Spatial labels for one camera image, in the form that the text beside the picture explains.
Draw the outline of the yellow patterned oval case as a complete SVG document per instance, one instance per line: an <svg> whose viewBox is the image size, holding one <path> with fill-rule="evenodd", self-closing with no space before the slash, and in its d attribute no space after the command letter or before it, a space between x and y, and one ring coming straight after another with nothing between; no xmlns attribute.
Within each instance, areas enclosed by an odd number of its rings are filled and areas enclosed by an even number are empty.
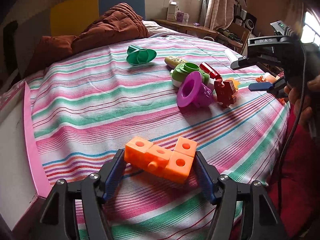
<svg viewBox="0 0 320 240"><path fill-rule="evenodd" d="M167 56L164 58L164 62L169 66L171 69L175 69L177 65L180 63L187 63L186 60L176 57L176 56Z"/></svg>

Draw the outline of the rust brown quilt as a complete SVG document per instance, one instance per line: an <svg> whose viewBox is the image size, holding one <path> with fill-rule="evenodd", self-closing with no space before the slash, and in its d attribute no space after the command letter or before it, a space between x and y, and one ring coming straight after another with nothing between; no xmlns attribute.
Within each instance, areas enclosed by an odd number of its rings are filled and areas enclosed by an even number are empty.
<svg viewBox="0 0 320 240"><path fill-rule="evenodd" d="M118 3L78 36L41 37L24 72L24 77L83 51L149 36L142 16L138 15L129 4Z"/></svg>

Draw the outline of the grey yellow blue headboard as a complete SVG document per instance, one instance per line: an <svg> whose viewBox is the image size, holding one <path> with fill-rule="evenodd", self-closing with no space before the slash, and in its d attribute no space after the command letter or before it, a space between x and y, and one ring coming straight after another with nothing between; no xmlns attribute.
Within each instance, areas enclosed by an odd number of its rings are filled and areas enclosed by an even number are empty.
<svg viewBox="0 0 320 240"><path fill-rule="evenodd" d="M145 0L66 0L19 23L14 38L20 75L23 76L27 71L41 37L78 36L104 12L122 2L145 17Z"/></svg>

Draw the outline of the brown massage comb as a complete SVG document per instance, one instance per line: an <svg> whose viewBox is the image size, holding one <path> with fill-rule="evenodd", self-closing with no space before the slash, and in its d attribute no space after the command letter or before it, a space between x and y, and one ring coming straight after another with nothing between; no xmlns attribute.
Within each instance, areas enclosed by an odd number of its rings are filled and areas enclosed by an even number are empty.
<svg viewBox="0 0 320 240"><path fill-rule="evenodd" d="M261 76L255 78L255 80L257 82L270 82L270 83L274 83L278 79L280 79L279 76L277 76L277 75L273 76L270 73L265 73L264 75L261 75Z"/></svg>

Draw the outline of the wooden bedside shelf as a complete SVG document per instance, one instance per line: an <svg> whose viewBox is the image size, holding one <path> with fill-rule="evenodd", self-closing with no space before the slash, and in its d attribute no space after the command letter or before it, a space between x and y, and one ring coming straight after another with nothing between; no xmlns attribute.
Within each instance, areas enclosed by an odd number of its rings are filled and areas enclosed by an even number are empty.
<svg viewBox="0 0 320 240"><path fill-rule="evenodd" d="M152 19L152 21L156 22L159 25L166 25L169 27L176 28L178 31L182 33L187 33L187 31L194 31L196 33L201 33L206 36L212 36L212 38L217 38L219 35L218 31L210 30L209 28L203 26L195 26L191 23L181 23L181 22L171 22L167 20L160 20L160 19Z"/></svg>

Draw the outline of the orange plastic scoop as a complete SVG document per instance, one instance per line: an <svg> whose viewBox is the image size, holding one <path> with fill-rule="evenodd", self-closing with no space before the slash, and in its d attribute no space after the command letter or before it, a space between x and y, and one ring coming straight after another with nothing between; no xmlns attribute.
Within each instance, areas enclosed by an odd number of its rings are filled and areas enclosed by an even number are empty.
<svg viewBox="0 0 320 240"><path fill-rule="evenodd" d="M238 91L240 82L232 77L227 78L227 80L231 80L233 82L235 90Z"/></svg>

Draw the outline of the purple plastic funnel toy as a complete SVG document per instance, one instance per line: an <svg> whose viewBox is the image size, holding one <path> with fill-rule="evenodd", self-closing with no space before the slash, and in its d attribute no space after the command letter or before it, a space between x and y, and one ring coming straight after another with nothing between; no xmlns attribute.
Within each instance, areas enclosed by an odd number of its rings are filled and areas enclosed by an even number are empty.
<svg viewBox="0 0 320 240"><path fill-rule="evenodd" d="M198 71L191 72L180 85L177 93L177 105L180 108L190 104L200 108L208 107L213 102L212 91L202 83Z"/></svg>

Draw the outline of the red lipstick tube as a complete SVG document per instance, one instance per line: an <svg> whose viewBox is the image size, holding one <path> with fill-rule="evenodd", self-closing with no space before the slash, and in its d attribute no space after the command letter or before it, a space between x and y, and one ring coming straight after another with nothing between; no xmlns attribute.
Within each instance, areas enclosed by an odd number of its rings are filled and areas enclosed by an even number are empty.
<svg viewBox="0 0 320 240"><path fill-rule="evenodd" d="M205 73L207 73L211 79L214 79L214 80L222 79L221 75L206 62L203 62L200 64L200 69L203 70Z"/></svg>

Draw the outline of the orange linked cubes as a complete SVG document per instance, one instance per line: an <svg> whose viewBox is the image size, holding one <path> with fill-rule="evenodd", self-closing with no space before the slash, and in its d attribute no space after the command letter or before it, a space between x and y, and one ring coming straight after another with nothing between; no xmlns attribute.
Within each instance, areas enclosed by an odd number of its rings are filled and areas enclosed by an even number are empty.
<svg viewBox="0 0 320 240"><path fill-rule="evenodd" d="M125 145L126 162L153 175L183 184L189 177L197 142L179 137L171 151L141 137Z"/></svg>

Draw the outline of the red building block piece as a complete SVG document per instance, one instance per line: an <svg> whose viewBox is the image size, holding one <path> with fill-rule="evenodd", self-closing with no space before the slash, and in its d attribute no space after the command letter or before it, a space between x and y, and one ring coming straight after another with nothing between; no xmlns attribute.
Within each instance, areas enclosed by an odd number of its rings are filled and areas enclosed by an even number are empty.
<svg viewBox="0 0 320 240"><path fill-rule="evenodd" d="M233 80L215 80L214 88L216 91L217 101L222 105L223 108L227 108L236 103L236 88Z"/></svg>

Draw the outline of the purple small box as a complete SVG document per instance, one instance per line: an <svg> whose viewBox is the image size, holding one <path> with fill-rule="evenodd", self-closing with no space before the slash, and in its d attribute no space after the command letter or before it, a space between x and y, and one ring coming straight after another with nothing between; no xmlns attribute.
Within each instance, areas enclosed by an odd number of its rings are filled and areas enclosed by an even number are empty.
<svg viewBox="0 0 320 240"><path fill-rule="evenodd" d="M183 11L178 11L176 14L176 21L180 23L188 23L189 22L189 14Z"/></svg>

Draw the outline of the teal green plastic stamp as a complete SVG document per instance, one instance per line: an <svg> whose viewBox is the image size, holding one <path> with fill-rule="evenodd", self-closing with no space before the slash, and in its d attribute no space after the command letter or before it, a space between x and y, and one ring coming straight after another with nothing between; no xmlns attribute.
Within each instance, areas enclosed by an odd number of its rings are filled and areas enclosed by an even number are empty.
<svg viewBox="0 0 320 240"><path fill-rule="evenodd" d="M153 49L130 45L127 49L126 61L131 65L137 66L151 62L156 56L157 52Z"/></svg>

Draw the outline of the white small box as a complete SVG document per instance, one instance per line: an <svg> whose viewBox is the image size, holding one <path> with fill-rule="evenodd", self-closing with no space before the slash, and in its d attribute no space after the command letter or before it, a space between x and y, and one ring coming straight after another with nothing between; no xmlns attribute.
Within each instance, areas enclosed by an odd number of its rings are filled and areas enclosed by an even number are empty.
<svg viewBox="0 0 320 240"><path fill-rule="evenodd" d="M167 10L167 21L175 22L178 11L178 3L176 1L170 0Z"/></svg>

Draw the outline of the pink curtain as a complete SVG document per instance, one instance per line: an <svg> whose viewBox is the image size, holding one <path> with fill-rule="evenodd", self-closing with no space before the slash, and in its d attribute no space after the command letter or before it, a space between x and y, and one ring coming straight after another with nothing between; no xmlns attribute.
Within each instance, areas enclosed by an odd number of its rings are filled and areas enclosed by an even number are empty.
<svg viewBox="0 0 320 240"><path fill-rule="evenodd" d="M210 30L226 29L233 21L234 0L202 0L199 24Z"/></svg>

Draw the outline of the lime green plug adapter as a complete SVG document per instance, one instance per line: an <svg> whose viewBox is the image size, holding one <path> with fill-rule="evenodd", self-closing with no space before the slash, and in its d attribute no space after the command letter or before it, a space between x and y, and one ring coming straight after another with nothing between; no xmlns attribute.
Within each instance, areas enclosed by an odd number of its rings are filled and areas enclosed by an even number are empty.
<svg viewBox="0 0 320 240"><path fill-rule="evenodd" d="M191 62L179 63L173 70L171 70L170 76L172 84L179 88L185 78L192 72L200 72L202 76L202 83L204 85L208 85L209 74L205 73L198 65Z"/></svg>

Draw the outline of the pink white tray box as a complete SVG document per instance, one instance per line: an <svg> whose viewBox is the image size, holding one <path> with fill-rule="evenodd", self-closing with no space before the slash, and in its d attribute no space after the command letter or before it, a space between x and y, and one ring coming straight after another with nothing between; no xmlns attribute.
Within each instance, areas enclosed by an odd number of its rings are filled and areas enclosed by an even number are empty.
<svg viewBox="0 0 320 240"><path fill-rule="evenodd" d="M37 150L26 82L1 103L1 216L12 231L32 223L51 184Z"/></svg>

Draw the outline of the striped bed sheet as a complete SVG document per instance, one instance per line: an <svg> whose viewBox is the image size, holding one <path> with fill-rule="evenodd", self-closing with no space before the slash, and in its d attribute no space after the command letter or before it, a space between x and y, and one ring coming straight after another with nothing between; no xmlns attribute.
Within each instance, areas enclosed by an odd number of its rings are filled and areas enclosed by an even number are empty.
<svg viewBox="0 0 320 240"><path fill-rule="evenodd" d="M127 49L151 48L157 57L132 66ZM258 67L233 71L226 47L180 34L112 44L52 64L28 77L31 118L44 172L82 180L110 161L134 136L173 151L179 137L197 142L208 163L235 181L266 184L279 155L290 107L273 95L251 92ZM236 103L180 109L166 56L208 63L223 79L240 82ZM215 207L193 171L185 184L127 165L105 206L114 239L206 239Z"/></svg>

